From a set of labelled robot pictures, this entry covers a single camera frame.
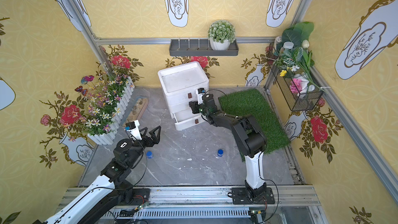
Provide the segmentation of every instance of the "yellow wallpaper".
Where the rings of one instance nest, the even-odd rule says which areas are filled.
[[[376,1],[313,0],[304,20],[315,24],[310,37],[310,49],[316,68],[398,173],[398,45],[386,47],[346,80],[341,79],[335,69],[336,60],[359,27],[361,17],[367,15],[368,9]],[[389,10],[382,15],[379,12],[377,14],[374,21],[385,21],[389,27],[387,31],[393,31],[390,33],[392,37],[398,35],[396,13]]]
[[[282,122],[286,123],[289,116],[294,115],[291,115],[279,87],[271,88],[271,96]],[[324,101],[321,101],[321,105],[323,107],[320,112],[327,116],[329,106]],[[312,119],[308,117],[305,121],[311,122]],[[301,151],[304,145],[303,138],[306,139],[303,133],[304,130],[299,138],[292,140],[291,146],[306,182],[315,188],[329,223],[353,223],[356,215],[349,207],[354,208],[354,206],[358,211],[364,207],[366,212],[370,212],[371,217],[367,218],[371,223],[396,223],[398,206],[344,128],[337,130],[338,136],[333,133],[330,139],[329,144],[333,145],[335,152],[330,163],[326,153],[321,151],[325,142],[318,143],[320,149],[311,146],[311,159],[305,157]]]
[[[94,73],[96,58],[54,0],[0,0],[0,12],[9,17],[1,21],[0,77],[16,95],[0,110],[0,217],[21,211],[16,224],[45,221],[84,167],[66,161],[59,140],[47,149],[51,169],[40,163],[45,150],[39,142],[49,136],[40,121],[55,112],[39,100],[54,102],[55,91],[76,100],[74,89]]]
[[[254,54],[256,54],[257,57],[260,57],[261,54],[265,54],[268,45],[269,44],[239,44],[239,54],[237,56],[210,57],[210,61],[216,59],[215,61],[218,65],[213,63],[213,65],[210,66],[208,58],[204,57],[203,62],[200,63],[204,68],[206,68],[206,66],[208,67],[206,68],[206,72],[210,75],[210,86],[245,86],[246,74],[256,67],[258,59],[252,59],[247,68],[242,67],[244,60],[247,59],[248,62],[250,62]],[[127,56],[133,62],[133,59],[138,59],[138,62],[142,63],[142,66],[137,64],[133,69],[134,73],[138,75],[138,80],[135,82],[136,86],[160,87],[158,71],[166,68],[167,60],[174,62],[174,65],[180,65],[182,62],[189,62],[191,60],[187,57],[171,57],[169,45],[125,45],[123,47],[125,51],[127,51]],[[115,49],[117,46],[104,46],[104,48],[109,57],[116,55],[112,54],[111,48]],[[262,76],[264,79],[261,81],[261,85],[265,83],[267,74],[269,74],[269,71],[263,69]]]
[[[101,38],[206,37],[218,19],[230,21],[238,37],[275,37],[291,24],[300,0],[289,5],[284,22],[276,28],[266,24],[269,1],[189,0],[188,23],[180,28],[170,22],[165,0],[83,0],[92,29]]]

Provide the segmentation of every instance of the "artificial grass mat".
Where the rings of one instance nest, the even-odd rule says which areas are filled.
[[[264,153],[271,153],[289,144],[289,139],[276,114],[257,89],[230,93],[220,97],[219,101],[223,111],[228,114],[237,116],[251,114],[256,118],[267,137],[267,148]]]

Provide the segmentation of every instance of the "red rose pattern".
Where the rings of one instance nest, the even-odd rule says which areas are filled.
[[[65,107],[59,122],[62,124],[73,124],[77,122],[81,116],[80,109],[75,105],[70,105],[69,107]]]
[[[328,138],[327,125],[323,122],[319,115],[316,115],[311,119],[311,124],[312,135],[314,136],[315,141],[322,144]]]
[[[43,117],[41,118],[40,123],[43,124],[43,125],[45,125],[45,126],[48,126],[48,125],[50,124],[50,120],[51,120],[51,117],[48,116],[47,114],[45,114],[45,115],[43,115]]]
[[[203,68],[208,65],[209,60],[206,56],[192,56],[191,62],[199,62],[200,66]]]
[[[325,105],[326,101],[324,100],[324,98],[320,98],[318,101],[318,106],[323,107]]]
[[[131,66],[130,60],[121,55],[112,57],[112,63],[114,65],[119,65],[122,68],[130,68]]]

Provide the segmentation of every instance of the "white drawer cabinet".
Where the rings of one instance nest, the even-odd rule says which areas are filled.
[[[183,130],[204,122],[201,114],[193,114],[189,107],[190,101],[197,101],[197,89],[209,89],[209,79],[199,62],[162,69],[158,76],[170,115],[176,119],[176,129]]]

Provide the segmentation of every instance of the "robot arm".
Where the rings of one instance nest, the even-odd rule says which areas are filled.
[[[147,127],[138,130],[138,126],[138,121],[130,123],[131,129],[129,132],[133,140],[123,139],[119,141],[113,150],[115,157],[101,171],[94,182],[71,203],[44,223],[95,223],[114,206],[132,204],[134,196],[144,195],[141,191],[147,191],[149,196],[149,189],[133,189],[133,185],[125,179],[135,167],[139,157],[144,156],[144,149],[159,143],[160,126],[150,131],[150,136],[146,136]],[[42,222],[36,221],[34,224],[42,224]]]
[[[263,171],[263,152],[267,138],[252,115],[233,116],[217,109],[213,94],[206,94],[203,88],[197,90],[198,101],[189,102],[192,113],[201,113],[209,124],[225,127],[234,135],[239,151],[246,160],[246,194],[252,202],[260,201],[267,188]]]

